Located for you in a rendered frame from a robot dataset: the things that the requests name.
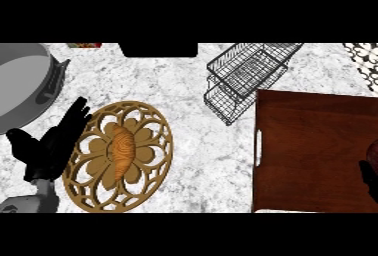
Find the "golden brown croissant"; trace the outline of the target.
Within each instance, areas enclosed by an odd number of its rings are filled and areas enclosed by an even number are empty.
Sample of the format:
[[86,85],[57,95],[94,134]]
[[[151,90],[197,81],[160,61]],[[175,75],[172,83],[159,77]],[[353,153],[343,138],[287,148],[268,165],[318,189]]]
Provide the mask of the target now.
[[136,157],[136,142],[133,133],[126,127],[116,124],[113,132],[113,161],[116,165],[116,180],[120,180]]

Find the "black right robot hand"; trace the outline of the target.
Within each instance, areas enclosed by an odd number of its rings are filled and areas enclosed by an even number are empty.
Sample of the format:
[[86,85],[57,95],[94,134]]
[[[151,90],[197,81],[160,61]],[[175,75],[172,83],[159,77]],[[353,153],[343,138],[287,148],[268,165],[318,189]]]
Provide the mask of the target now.
[[359,161],[364,183],[368,185],[368,193],[378,204],[378,174],[376,173],[368,161]]

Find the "dark brown wooden tray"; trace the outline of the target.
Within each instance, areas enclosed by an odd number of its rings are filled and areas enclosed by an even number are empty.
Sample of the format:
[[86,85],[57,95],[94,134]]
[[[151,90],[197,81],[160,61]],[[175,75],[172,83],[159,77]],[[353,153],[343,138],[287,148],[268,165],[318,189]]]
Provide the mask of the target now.
[[253,209],[378,213],[359,161],[378,140],[378,98],[258,92]]

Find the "black and white patterned mat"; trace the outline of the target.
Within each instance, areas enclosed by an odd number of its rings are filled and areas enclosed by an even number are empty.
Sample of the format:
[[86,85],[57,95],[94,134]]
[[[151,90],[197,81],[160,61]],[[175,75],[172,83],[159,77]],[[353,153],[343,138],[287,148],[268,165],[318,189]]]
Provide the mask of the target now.
[[368,89],[378,94],[378,43],[343,44]]

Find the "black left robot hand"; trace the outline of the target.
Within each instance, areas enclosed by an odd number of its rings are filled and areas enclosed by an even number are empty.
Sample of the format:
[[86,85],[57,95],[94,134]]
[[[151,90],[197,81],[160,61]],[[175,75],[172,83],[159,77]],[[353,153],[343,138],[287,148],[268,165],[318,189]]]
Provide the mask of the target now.
[[12,144],[14,157],[27,164],[24,180],[57,180],[67,168],[74,146],[92,119],[88,99],[80,97],[73,103],[57,126],[38,140],[23,129],[12,128],[7,137]]

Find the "black rectangular appliance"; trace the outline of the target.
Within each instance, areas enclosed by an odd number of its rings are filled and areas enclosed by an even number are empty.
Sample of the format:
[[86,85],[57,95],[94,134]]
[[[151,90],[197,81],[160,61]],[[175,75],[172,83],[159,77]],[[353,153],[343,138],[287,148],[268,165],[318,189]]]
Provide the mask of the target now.
[[198,55],[197,43],[120,43],[120,48],[129,58],[193,58]]

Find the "golden cutout flower placemat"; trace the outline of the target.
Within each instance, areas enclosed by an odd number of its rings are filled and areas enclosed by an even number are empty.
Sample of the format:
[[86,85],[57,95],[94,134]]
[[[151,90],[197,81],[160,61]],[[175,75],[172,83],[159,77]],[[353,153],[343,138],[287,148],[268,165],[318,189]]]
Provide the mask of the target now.
[[67,194],[89,212],[126,212],[153,196],[173,160],[164,115],[139,101],[102,107],[76,143],[63,174]]

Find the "grey metal pan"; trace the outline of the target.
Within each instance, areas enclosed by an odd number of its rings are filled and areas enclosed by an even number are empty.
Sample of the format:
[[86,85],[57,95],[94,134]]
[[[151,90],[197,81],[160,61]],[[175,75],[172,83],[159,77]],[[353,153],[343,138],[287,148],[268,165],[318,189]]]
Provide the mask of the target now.
[[42,43],[0,43],[0,134],[29,125],[54,104],[70,62]]

